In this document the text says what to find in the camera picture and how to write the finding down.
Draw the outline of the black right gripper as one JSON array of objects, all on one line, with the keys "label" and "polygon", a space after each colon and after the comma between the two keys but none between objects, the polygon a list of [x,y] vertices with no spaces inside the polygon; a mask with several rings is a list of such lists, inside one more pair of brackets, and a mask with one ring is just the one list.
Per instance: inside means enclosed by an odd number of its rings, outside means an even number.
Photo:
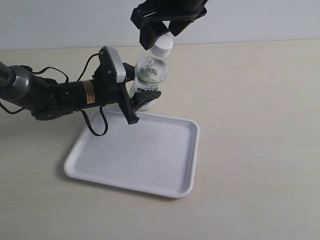
[{"label": "black right gripper", "polygon": [[146,0],[133,9],[130,20],[139,27],[139,43],[149,50],[163,35],[178,36],[207,13],[206,0]]}]

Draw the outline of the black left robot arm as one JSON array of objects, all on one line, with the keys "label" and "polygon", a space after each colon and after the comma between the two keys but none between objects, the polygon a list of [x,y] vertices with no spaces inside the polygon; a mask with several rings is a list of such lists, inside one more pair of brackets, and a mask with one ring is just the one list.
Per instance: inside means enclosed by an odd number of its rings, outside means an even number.
[{"label": "black left robot arm", "polygon": [[10,67],[11,83],[0,89],[0,98],[31,112],[39,121],[48,121],[81,110],[118,104],[128,124],[136,124],[136,111],[160,97],[160,91],[135,93],[129,97],[126,82],[135,77],[135,68],[124,63],[124,82],[117,83],[115,71],[101,63],[92,79],[57,83],[35,75],[24,65]]}]

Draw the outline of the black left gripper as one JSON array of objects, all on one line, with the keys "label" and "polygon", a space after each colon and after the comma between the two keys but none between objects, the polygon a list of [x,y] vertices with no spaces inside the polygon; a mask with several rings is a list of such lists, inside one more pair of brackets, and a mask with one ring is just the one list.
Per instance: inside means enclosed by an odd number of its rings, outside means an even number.
[{"label": "black left gripper", "polygon": [[[125,82],[135,79],[135,67],[123,62]],[[129,98],[124,83],[108,83],[102,79],[91,79],[72,83],[75,90],[74,107],[83,110],[98,106],[118,104],[128,124],[136,124],[139,118],[135,111],[147,111],[152,107],[151,102],[161,96],[161,91],[135,92]]]}]

